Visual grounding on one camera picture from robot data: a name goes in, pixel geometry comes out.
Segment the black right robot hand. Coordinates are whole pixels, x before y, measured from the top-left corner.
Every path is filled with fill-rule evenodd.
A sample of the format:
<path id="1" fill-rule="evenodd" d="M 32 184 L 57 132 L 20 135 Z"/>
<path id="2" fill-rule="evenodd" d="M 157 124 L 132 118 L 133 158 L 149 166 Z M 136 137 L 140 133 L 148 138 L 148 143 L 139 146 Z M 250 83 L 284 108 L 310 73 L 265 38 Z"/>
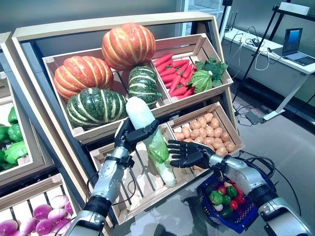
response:
<path id="1" fill-rule="evenodd" d="M 169 154 L 172 154 L 170 165 L 176 168 L 198 166 L 209 169 L 210 157 L 215 154 L 208 146 L 195 142 L 169 140 L 167 147 Z"/>

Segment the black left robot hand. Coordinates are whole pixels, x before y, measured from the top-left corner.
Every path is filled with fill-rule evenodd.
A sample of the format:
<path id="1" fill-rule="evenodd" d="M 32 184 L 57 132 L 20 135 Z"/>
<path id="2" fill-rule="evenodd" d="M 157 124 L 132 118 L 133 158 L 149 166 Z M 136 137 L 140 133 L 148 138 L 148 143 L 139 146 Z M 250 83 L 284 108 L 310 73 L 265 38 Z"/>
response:
<path id="1" fill-rule="evenodd" d="M 135 129 L 130 118 L 122 122 L 115 135 L 114 147 L 123 147 L 129 153 L 135 151 L 136 145 L 153 135 L 157 130 L 159 121 L 153 120 L 144 128 Z"/>

